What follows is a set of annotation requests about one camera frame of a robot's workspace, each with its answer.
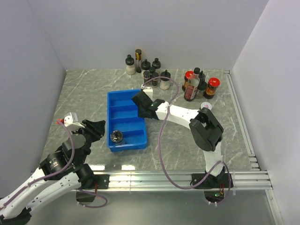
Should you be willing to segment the shaker jar white powder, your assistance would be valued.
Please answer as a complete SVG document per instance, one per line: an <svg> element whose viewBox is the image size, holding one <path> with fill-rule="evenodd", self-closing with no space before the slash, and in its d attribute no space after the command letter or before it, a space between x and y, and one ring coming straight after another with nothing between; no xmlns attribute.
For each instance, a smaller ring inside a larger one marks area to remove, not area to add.
<svg viewBox="0 0 300 225"><path fill-rule="evenodd" d="M124 142L124 135L121 131L119 130L114 130L111 134L110 134L110 139L111 141L116 144L116 145L120 145Z"/></svg>

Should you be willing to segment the knob lid jar white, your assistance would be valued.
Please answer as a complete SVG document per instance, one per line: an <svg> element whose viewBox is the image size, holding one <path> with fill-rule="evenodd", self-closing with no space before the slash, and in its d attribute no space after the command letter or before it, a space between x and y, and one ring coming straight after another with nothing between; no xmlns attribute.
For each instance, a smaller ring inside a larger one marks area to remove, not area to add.
<svg viewBox="0 0 300 225"><path fill-rule="evenodd" d="M161 78L160 78L160 84L159 87L162 90L167 90L170 87L170 80L171 74L168 72L168 70L165 70L161 73Z"/></svg>

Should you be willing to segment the blue divided plastic bin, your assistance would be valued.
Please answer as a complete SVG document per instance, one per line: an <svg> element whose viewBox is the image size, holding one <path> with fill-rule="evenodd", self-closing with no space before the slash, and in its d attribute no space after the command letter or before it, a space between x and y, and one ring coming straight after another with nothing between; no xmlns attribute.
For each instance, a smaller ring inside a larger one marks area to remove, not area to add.
<svg viewBox="0 0 300 225"><path fill-rule="evenodd" d="M111 152L140 150L147 146L146 123L138 117L138 108L132 97L140 90L118 90L107 93L107 146ZM114 131L120 131L123 140L111 139Z"/></svg>

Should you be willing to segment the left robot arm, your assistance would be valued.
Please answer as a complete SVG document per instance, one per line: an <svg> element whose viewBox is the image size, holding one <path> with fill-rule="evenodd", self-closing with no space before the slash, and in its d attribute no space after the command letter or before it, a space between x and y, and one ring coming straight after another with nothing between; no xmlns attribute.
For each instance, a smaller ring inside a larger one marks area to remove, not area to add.
<svg viewBox="0 0 300 225"><path fill-rule="evenodd" d="M71 190L83 191L94 185L94 172L85 159L92 143L104 136L105 121L78 122L66 116L56 122L65 129L68 139L20 187L0 200L2 225L25 225L36 209Z"/></svg>

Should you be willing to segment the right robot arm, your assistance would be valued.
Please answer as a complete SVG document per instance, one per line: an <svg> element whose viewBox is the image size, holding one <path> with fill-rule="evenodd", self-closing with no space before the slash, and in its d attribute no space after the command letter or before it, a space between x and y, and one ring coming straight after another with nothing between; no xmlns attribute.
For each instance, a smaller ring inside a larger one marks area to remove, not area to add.
<svg viewBox="0 0 300 225"><path fill-rule="evenodd" d="M166 123L172 122L188 128L196 145L203 150L205 158L205 174L197 183L189 187L176 184L169 176L165 165L161 164L166 178L172 185L179 189L192 188L219 188L221 184L228 182L228 188L233 187L233 180L227 164L222 160L219 144L223 139L224 129L209 108L192 110L172 105L161 99L152 101L144 92L139 91L132 97L132 101L138 107L138 116L141 118L156 119L162 121L160 132Z"/></svg>

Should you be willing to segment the small spice jar right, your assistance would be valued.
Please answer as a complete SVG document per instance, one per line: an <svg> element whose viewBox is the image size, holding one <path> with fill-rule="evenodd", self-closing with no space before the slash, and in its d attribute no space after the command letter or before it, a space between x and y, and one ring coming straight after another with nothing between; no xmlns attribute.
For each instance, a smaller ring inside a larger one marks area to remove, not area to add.
<svg viewBox="0 0 300 225"><path fill-rule="evenodd" d="M158 86L158 77L159 77L159 74L157 72L154 72L152 74L151 84L152 84L153 87L157 87Z"/></svg>

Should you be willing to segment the small spice jar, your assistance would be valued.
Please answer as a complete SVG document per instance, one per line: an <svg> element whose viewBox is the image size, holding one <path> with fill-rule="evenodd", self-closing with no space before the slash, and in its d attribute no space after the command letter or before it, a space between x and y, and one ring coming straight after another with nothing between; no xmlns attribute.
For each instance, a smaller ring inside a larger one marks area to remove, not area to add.
<svg viewBox="0 0 300 225"><path fill-rule="evenodd" d="M150 67L150 68L149 68L149 72L150 72L151 74L153 74L155 71L156 71L156 68L155 68L155 67Z"/></svg>
<svg viewBox="0 0 300 225"><path fill-rule="evenodd" d="M152 84L153 87L157 87L158 86L158 77L159 77L159 74L157 72L154 72L152 74L151 84Z"/></svg>
<svg viewBox="0 0 300 225"><path fill-rule="evenodd" d="M149 71L143 71L143 85L146 85L146 82L150 79L151 73Z"/></svg>

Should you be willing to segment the small spice jar left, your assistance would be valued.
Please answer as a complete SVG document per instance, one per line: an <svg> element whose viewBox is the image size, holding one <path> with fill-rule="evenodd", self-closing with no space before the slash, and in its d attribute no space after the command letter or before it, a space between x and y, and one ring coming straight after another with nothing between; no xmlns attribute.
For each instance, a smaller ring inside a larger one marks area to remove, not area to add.
<svg viewBox="0 0 300 225"><path fill-rule="evenodd" d="M146 82L150 79L151 73L149 71L143 71L143 85L146 85Z"/></svg>

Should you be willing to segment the small spice jar back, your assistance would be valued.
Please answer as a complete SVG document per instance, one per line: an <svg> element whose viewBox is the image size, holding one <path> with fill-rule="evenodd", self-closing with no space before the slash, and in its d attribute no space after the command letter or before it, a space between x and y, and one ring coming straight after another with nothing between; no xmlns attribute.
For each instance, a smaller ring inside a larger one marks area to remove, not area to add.
<svg viewBox="0 0 300 225"><path fill-rule="evenodd" d="M156 71L156 68L155 68L155 67L150 67L150 68L149 68L149 72L150 72L151 74L153 74L155 71Z"/></svg>

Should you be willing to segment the knob lid jar far left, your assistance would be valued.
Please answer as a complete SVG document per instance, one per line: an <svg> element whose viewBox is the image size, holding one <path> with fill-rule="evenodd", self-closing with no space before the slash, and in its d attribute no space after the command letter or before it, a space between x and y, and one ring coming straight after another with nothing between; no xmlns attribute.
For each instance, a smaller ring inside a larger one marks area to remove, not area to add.
<svg viewBox="0 0 300 225"><path fill-rule="evenodd" d="M136 73L135 60L130 54L127 55L125 59L125 64L126 64L126 73L128 75L134 75Z"/></svg>

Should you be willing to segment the knob lid jar middle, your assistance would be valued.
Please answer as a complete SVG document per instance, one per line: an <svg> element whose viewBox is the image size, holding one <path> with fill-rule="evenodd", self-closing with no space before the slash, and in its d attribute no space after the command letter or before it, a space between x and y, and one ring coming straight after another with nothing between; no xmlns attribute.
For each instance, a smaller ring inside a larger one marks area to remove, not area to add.
<svg viewBox="0 0 300 225"><path fill-rule="evenodd" d="M141 70L142 70L142 73L145 72L145 71L148 71L151 67L151 63L145 59L144 61L141 62Z"/></svg>

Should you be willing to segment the knob lid jar right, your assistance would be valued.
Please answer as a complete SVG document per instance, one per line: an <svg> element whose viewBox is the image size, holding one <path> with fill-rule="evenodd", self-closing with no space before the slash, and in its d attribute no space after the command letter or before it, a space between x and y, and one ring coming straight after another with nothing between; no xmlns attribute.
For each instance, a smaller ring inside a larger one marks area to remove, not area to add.
<svg viewBox="0 0 300 225"><path fill-rule="evenodd" d="M155 68L155 72L157 72L159 75L161 74L161 62L159 61L159 58L155 58L152 62L152 67Z"/></svg>

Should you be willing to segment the tall yellow black grinder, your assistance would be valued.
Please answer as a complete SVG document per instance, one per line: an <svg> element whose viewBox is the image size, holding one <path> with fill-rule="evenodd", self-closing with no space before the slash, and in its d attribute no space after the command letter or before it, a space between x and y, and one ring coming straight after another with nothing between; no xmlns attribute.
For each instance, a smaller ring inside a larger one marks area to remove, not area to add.
<svg viewBox="0 0 300 225"><path fill-rule="evenodd" d="M141 62L142 62L142 51L141 49L135 50L135 65L136 65L136 72L141 73Z"/></svg>

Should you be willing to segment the red lid jar left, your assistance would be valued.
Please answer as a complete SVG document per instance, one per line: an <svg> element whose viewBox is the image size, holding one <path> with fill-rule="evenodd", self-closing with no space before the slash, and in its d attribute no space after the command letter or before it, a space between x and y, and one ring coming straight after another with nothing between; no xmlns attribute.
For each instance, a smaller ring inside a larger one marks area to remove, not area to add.
<svg viewBox="0 0 300 225"><path fill-rule="evenodd" d="M184 76L184 84L182 85L182 90L183 91L186 91L186 87L188 85L188 80L189 78L193 75L193 71L189 70L185 73L185 76Z"/></svg>

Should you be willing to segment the red lid jar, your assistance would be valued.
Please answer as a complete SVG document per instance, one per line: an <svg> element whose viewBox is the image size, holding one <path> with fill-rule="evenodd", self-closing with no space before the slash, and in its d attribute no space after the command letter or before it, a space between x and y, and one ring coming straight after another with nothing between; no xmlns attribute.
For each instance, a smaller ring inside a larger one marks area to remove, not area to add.
<svg viewBox="0 0 300 225"><path fill-rule="evenodd" d="M220 86L221 81L218 78L212 77L207 83L207 88L203 94L206 99L212 99L215 95L217 88Z"/></svg>
<svg viewBox="0 0 300 225"><path fill-rule="evenodd" d="M186 91L186 87L188 85L188 80L189 78L193 75L193 71L189 70L185 73L185 76L184 76L184 84L182 85L182 90L183 91Z"/></svg>

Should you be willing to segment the tall clear sauce bottle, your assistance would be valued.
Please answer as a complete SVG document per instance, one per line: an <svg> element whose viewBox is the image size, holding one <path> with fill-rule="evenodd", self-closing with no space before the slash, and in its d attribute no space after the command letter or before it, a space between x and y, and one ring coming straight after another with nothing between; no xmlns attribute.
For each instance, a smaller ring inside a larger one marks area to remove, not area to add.
<svg viewBox="0 0 300 225"><path fill-rule="evenodd" d="M189 78L188 80L188 85L186 87L186 91L184 94L184 99L186 101L192 101L195 98L196 92L197 92L197 87L199 85L200 79L199 79L199 73L200 73L200 68L195 67L193 70L193 75Z"/></svg>

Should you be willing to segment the black cap bottle front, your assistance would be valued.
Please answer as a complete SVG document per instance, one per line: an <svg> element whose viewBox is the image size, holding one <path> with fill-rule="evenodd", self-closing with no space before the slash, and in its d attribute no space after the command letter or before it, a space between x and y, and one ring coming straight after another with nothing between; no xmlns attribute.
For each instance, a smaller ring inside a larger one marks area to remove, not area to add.
<svg viewBox="0 0 300 225"><path fill-rule="evenodd" d="M196 99L201 99L206 91L207 83L204 80L200 80L199 85L197 87L197 93L195 95Z"/></svg>

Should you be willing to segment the black cap bottle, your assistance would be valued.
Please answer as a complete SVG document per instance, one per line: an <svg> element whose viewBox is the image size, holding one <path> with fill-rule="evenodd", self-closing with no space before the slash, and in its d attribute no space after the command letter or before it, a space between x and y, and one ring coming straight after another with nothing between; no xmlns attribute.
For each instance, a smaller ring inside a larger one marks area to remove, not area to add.
<svg viewBox="0 0 300 225"><path fill-rule="evenodd" d="M197 87L197 93L195 95L196 99L201 99L206 91L207 83L204 80L200 80L199 85Z"/></svg>
<svg viewBox="0 0 300 225"><path fill-rule="evenodd" d="M204 81L205 81L206 75L205 75L205 73L203 72L203 70L200 71L198 77L199 77L199 79L200 79L201 82L204 82Z"/></svg>

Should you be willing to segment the white lid spice jar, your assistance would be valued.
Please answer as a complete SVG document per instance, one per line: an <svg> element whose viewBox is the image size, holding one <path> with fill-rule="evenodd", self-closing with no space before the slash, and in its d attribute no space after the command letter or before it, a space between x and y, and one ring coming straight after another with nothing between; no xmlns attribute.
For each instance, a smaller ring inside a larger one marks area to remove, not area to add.
<svg viewBox="0 0 300 225"><path fill-rule="evenodd" d="M212 105L209 102L202 102L201 106L200 106L200 110L203 109L203 108L207 108L207 109L211 110Z"/></svg>

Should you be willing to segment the black cap bottle back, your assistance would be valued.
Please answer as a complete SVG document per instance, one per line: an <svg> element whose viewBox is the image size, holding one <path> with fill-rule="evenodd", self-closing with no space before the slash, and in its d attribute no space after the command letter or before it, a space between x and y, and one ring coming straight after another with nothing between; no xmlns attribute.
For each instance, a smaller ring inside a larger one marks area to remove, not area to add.
<svg viewBox="0 0 300 225"><path fill-rule="evenodd" d="M206 75L205 75L205 73L203 72L203 70L200 71L198 77L199 77L199 79L200 79L201 82L204 82L204 81L205 81Z"/></svg>

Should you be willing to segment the red lid jar right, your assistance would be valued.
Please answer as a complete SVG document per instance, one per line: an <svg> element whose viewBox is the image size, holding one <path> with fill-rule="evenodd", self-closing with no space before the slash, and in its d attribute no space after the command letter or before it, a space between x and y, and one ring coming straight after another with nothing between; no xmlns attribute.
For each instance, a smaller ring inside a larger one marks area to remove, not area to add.
<svg viewBox="0 0 300 225"><path fill-rule="evenodd" d="M207 83L207 88L203 94L206 99L212 99L215 95L217 88L220 86L221 81L218 78L212 77Z"/></svg>

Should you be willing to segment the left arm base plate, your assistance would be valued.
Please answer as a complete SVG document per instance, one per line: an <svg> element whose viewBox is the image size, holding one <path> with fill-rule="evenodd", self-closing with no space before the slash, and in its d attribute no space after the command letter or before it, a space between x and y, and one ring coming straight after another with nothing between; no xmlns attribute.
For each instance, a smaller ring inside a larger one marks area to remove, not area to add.
<svg viewBox="0 0 300 225"><path fill-rule="evenodd" d="M109 181L110 181L109 174L96 174L94 176L92 187L94 189L108 189Z"/></svg>

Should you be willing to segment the aluminium front rail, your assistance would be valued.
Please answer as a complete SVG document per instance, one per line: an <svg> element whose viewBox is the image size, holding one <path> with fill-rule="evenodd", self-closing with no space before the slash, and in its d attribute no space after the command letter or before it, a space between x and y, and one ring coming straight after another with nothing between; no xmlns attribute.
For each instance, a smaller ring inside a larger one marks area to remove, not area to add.
<svg viewBox="0 0 300 225"><path fill-rule="evenodd" d="M179 191L166 178L162 171L95 171L96 176L109 175L105 191ZM272 190L272 184L266 171L230 172L233 190Z"/></svg>

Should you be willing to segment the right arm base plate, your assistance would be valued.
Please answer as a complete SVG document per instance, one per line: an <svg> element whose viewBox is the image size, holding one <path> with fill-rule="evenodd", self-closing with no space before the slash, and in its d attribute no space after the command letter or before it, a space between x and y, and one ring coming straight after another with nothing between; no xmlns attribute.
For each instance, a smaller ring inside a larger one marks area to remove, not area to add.
<svg viewBox="0 0 300 225"><path fill-rule="evenodd" d="M203 178L204 173L193 173L190 186L194 186L199 183ZM217 177L209 175L201 184L198 184L195 189L216 189L216 188L233 188L233 179L231 174L225 172L219 174Z"/></svg>

